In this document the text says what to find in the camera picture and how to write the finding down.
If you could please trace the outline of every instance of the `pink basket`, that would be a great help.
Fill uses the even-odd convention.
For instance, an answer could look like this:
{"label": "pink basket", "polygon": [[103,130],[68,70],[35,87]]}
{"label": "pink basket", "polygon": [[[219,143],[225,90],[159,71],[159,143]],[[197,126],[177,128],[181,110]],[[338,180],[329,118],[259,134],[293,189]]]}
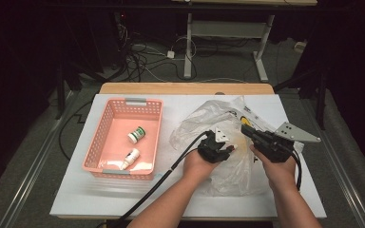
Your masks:
{"label": "pink basket", "polygon": [[[162,120],[163,101],[140,98],[112,98],[86,153],[83,168],[100,178],[152,180]],[[140,126],[145,136],[132,143],[128,134]],[[137,148],[138,159],[120,170],[125,156]]]}

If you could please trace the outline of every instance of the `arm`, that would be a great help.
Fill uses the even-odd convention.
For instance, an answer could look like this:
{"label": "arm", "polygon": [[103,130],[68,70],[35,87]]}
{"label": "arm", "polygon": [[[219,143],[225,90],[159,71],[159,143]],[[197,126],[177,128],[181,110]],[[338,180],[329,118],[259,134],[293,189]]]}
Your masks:
{"label": "arm", "polygon": [[307,202],[296,188],[296,162],[272,163],[253,145],[251,150],[262,161],[269,185],[274,193],[281,227],[321,227]]}
{"label": "arm", "polygon": [[204,161],[197,150],[185,157],[182,178],[133,219],[128,227],[177,227],[195,189],[218,163]]}

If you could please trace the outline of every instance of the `plastic bag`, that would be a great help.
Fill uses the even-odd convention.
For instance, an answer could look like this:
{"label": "plastic bag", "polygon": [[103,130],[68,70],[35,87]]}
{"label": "plastic bag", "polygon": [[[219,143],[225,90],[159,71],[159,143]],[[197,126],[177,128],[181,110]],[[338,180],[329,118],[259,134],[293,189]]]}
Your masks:
{"label": "plastic bag", "polygon": [[263,192],[269,188],[268,180],[255,156],[249,149],[250,139],[241,132],[240,117],[248,111],[242,96],[232,102],[207,101],[191,113],[171,136],[170,143],[178,151],[184,151],[192,141],[207,130],[217,126],[230,139],[227,145],[238,148],[211,174],[211,183],[205,192],[211,196],[245,196]]}

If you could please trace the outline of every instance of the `desk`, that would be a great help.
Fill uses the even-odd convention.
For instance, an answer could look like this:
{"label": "desk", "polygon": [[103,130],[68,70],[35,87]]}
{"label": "desk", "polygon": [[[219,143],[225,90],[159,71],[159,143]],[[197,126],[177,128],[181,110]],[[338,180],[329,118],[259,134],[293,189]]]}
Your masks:
{"label": "desk", "polygon": [[[215,92],[235,95],[213,95]],[[132,207],[154,184],[154,181],[150,180],[98,179],[82,169],[86,151],[106,99],[120,96],[163,99],[163,120],[154,170],[156,181],[156,177],[164,173],[180,156],[168,142],[173,128],[203,101],[231,101],[242,94],[246,94],[244,99],[247,105],[265,117],[264,119],[272,126],[278,127],[287,121],[279,96],[272,93],[272,87],[269,85],[186,83],[103,85],[90,109],[50,214],[64,219],[115,219]],[[325,218],[325,211],[302,157],[301,161],[303,162],[302,195],[316,217]],[[152,197],[132,214],[132,217],[165,191],[181,174],[182,166],[179,165]],[[203,187],[205,185],[195,192],[183,215],[184,219],[270,220],[277,217],[272,191],[245,197],[209,197],[202,192]]]}
{"label": "desk", "polygon": [[[213,4],[246,4],[246,5],[289,5],[289,6],[315,6],[317,0],[191,0],[194,3]],[[184,78],[191,78],[192,36],[218,36],[218,37],[238,37],[238,38],[260,38],[259,50],[254,51],[254,61],[262,82],[267,83],[268,76],[261,60],[268,41],[269,33],[274,22],[275,15],[269,15],[266,23],[243,23],[243,22],[223,22],[223,21],[197,21],[192,19],[192,13],[188,13],[186,32],[186,54],[184,64]]]}

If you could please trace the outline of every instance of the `person's left hand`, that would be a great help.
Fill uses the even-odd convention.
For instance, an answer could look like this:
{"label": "person's left hand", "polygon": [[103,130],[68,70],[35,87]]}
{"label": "person's left hand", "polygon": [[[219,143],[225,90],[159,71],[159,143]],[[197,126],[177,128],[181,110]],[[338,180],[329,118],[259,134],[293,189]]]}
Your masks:
{"label": "person's left hand", "polygon": [[205,161],[195,149],[185,157],[182,177],[200,184],[205,181],[220,163]]}

